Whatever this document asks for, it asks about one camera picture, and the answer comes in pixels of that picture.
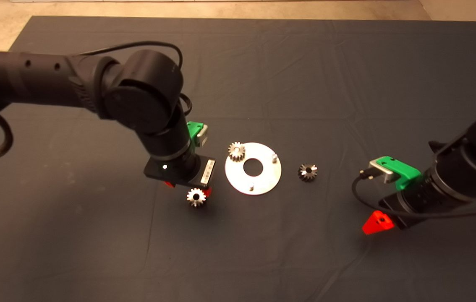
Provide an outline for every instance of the green mount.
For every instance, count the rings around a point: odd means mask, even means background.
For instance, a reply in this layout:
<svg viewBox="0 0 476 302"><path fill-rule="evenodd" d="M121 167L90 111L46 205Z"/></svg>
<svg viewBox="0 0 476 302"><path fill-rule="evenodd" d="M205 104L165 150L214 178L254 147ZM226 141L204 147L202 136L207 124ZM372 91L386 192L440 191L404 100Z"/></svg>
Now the green mount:
<svg viewBox="0 0 476 302"><path fill-rule="evenodd" d="M419 170L390 156L380 157L376 163L400 176L395 182L398 191L404 190L415 178L421 176Z"/></svg>

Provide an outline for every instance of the gear teeth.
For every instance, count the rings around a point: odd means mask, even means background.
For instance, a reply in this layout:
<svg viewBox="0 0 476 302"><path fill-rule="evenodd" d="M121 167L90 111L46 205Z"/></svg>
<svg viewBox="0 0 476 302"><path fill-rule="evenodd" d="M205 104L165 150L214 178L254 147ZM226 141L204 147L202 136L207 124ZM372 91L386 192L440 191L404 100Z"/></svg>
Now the gear teeth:
<svg viewBox="0 0 476 302"><path fill-rule="evenodd" d="M232 161L239 162L242 161L243 158L246 156L246 148L245 146L236 141L229 145L229 157Z"/></svg>
<svg viewBox="0 0 476 302"><path fill-rule="evenodd" d="M304 182L311 182L317 177L317 171L318 168L314 164L302 164L298 169L298 177Z"/></svg>
<svg viewBox="0 0 476 302"><path fill-rule="evenodd" d="M201 189L194 188L188 192L186 200L192 207L199 208L205 204L206 195Z"/></svg>

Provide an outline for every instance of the center hole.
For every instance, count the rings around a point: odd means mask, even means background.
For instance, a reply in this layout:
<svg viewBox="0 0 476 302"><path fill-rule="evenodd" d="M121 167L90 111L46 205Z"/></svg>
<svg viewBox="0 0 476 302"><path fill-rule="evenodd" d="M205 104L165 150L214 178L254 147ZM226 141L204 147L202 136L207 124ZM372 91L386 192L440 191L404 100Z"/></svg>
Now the center hole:
<svg viewBox="0 0 476 302"><path fill-rule="evenodd" d="M243 163L243 170L249 176L259 176L262 173L262 164L257 159L248 159Z"/></svg>

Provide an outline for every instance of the metal disk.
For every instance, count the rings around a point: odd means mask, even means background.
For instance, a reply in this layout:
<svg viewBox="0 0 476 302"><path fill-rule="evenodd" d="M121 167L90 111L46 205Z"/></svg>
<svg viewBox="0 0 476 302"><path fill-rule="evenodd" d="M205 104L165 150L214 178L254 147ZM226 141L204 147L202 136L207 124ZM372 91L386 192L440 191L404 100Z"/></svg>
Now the metal disk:
<svg viewBox="0 0 476 302"><path fill-rule="evenodd" d="M276 153L261 143L244 143L246 154L243 160L234 162L227 157L225 174L230 184L247 195L261 195L273 189L281 178L281 162ZM262 164L262 173L249 176L243 169L249 159L256 159Z"/></svg>

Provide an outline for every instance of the black robotic arm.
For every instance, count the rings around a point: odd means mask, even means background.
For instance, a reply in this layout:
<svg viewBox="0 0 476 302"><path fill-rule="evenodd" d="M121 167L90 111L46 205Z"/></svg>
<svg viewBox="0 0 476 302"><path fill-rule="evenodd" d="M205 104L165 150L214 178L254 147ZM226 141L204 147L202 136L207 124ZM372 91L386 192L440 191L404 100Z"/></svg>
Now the black robotic arm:
<svg viewBox="0 0 476 302"><path fill-rule="evenodd" d="M179 101L183 77L172 59L139 50L111 57L0 52L0 110L10 103L84 107L136 132L150 159L144 173L207 188L215 160L195 153Z"/></svg>

